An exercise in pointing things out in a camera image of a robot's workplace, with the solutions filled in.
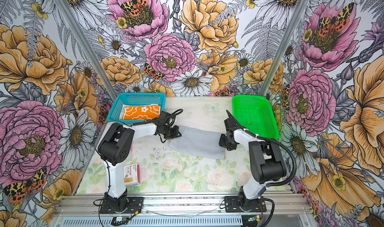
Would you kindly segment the grey cloth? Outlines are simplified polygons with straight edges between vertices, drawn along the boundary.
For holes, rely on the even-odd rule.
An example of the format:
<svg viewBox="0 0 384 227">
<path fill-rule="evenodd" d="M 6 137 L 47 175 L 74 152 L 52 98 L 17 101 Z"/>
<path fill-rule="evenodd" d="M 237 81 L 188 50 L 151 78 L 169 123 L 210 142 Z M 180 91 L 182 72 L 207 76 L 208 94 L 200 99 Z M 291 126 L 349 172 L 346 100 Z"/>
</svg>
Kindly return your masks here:
<svg viewBox="0 0 384 227">
<path fill-rule="evenodd" d="M 181 137 L 172 139 L 170 148 L 184 154 L 219 159 L 225 157 L 225 149 L 219 146 L 221 133 L 180 126 Z"/>
</svg>

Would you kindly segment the orange white towel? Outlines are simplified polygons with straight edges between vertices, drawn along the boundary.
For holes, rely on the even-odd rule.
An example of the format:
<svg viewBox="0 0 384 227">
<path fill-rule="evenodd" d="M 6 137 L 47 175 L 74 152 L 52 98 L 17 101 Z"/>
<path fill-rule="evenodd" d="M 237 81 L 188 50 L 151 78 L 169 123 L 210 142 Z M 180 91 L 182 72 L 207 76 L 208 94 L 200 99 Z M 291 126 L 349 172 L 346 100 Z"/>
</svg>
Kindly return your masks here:
<svg viewBox="0 0 384 227">
<path fill-rule="evenodd" d="M 143 106 L 123 105 L 120 120 L 152 120 L 159 117 L 161 109 L 156 104 Z"/>
</svg>

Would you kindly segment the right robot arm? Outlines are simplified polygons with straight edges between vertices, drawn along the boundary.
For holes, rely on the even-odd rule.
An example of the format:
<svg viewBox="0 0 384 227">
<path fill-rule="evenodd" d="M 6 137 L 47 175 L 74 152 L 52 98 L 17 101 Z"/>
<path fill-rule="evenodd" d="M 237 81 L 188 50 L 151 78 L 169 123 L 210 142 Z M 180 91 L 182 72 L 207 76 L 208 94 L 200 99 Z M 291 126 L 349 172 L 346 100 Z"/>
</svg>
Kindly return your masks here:
<svg viewBox="0 0 384 227">
<path fill-rule="evenodd" d="M 226 133 L 221 135 L 219 146 L 228 151 L 235 150 L 240 144 L 247 147 L 252 177 L 240 188 L 236 198 L 225 198 L 226 211 L 252 212 L 256 208 L 262 211 L 261 204 L 266 201 L 264 192 L 292 181 L 298 169 L 297 160 L 292 151 L 279 141 L 251 133 L 229 111 L 227 114 L 224 121 Z"/>
</svg>

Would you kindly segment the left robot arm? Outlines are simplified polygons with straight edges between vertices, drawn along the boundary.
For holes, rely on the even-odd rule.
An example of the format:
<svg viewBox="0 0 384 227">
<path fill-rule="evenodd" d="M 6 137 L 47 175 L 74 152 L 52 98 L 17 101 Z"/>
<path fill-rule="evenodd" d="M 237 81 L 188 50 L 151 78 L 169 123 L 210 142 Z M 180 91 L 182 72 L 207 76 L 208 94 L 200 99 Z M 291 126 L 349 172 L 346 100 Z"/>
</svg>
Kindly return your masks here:
<svg viewBox="0 0 384 227">
<path fill-rule="evenodd" d="M 134 140 L 147 136 L 160 136 L 161 142 L 181 137 L 175 125 L 176 116 L 183 112 L 160 112 L 160 116 L 142 122 L 125 124 L 121 121 L 105 124 L 99 137 L 96 150 L 105 164 L 107 172 L 107 191 L 102 200 L 106 210 L 122 213 L 128 207 L 126 185 L 124 183 L 124 161 L 128 158 Z"/>
</svg>

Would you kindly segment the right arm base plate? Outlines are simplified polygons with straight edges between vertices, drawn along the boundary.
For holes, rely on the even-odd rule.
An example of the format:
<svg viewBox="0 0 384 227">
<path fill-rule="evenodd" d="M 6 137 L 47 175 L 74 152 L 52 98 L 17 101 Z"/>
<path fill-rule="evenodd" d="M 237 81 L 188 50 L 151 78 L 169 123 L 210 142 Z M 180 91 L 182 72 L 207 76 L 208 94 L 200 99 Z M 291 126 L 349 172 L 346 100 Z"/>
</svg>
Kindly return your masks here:
<svg viewBox="0 0 384 227">
<path fill-rule="evenodd" d="M 226 213 L 264 213 L 267 207 L 260 199 L 248 200 L 239 196 L 225 196 Z"/>
</svg>

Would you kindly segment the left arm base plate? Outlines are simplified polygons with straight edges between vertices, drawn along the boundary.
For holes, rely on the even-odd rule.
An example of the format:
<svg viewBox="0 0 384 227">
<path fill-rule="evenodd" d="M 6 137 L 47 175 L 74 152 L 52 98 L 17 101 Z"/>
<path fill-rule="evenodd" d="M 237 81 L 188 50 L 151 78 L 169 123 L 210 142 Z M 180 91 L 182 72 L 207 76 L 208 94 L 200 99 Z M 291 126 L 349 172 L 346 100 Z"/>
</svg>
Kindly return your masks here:
<svg viewBox="0 0 384 227">
<path fill-rule="evenodd" d="M 143 207 L 144 198 L 140 197 L 121 197 L 112 198 L 107 196 L 103 199 L 100 214 L 134 214 L 141 212 Z"/>
</svg>

